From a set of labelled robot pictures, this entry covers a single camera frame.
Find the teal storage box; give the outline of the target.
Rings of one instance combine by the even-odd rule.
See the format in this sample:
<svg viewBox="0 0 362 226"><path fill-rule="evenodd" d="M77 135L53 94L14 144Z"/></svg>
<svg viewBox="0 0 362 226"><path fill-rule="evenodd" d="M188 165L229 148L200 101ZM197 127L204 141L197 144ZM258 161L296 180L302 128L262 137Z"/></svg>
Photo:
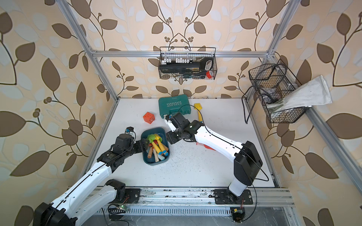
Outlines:
<svg viewBox="0 0 362 226"><path fill-rule="evenodd" d="M171 154L166 140L166 132L162 127L144 131L141 138L148 141L148 146L142 153L143 161L147 165L162 164L169 159Z"/></svg>

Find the green shovel orange handle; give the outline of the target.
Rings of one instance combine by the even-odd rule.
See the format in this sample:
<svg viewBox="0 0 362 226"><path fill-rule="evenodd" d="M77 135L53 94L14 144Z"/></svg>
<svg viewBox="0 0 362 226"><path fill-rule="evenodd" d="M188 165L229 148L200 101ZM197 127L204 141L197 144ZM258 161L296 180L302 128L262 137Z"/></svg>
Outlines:
<svg viewBox="0 0 362 226"><path fill-rule="evenodd" d="M157 141L155 140L155 134L150 134L147 136L147 140L152 144L154 149L156 150L158 155L162 155L162 151L160 150Z"/></svg>

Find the yellow shovel wooden handle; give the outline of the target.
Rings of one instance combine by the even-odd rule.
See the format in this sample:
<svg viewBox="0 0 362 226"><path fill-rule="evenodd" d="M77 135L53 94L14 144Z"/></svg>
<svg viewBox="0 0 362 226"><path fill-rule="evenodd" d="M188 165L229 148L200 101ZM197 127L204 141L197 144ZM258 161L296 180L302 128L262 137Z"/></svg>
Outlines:
<svg viewBox="0 0 362 226"><path fill-rule="evenodd" d="M162 151L161 154L164 155L164 156L168 156L169 155L169 149L168 149L167 146L165 146L162 143L162 138L158 134L155 134L155 140L157 141L158 146L159 146L160 150Z"/></svg>

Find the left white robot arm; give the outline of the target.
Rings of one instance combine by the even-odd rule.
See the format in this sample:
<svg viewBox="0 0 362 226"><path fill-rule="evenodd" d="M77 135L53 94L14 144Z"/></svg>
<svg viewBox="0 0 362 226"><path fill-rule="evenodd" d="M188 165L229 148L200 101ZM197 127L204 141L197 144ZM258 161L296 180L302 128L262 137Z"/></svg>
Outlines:
<svg viewBox="0 0 362 226"><path fill-rule="evenodd" d="M146 151L149 141L136 140L132 133L120 134L110 149L65 193L51 203L41 203L34 211L35 226L81 226L94 213L112 201L127 199L125 183L109 180L96 194L91 193L133 154Z"/></svg>

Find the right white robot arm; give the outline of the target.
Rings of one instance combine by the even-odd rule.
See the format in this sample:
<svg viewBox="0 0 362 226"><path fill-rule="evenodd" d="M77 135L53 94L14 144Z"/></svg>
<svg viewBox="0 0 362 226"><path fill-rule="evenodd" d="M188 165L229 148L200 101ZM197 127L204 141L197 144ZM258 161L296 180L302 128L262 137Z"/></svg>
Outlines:
<svg viewBox="0 0 362 226"><path fill-rule="evenodd" d="M228 186L235 196L241 196L251 186L262 169L263 162L255 145L247 141L233 141L209 129L203 122L190 122L181 113L164 116L171 129L166 134L167 141L175 144L180 140L204 144L221 153L233 163L233 181Z"/></svg>

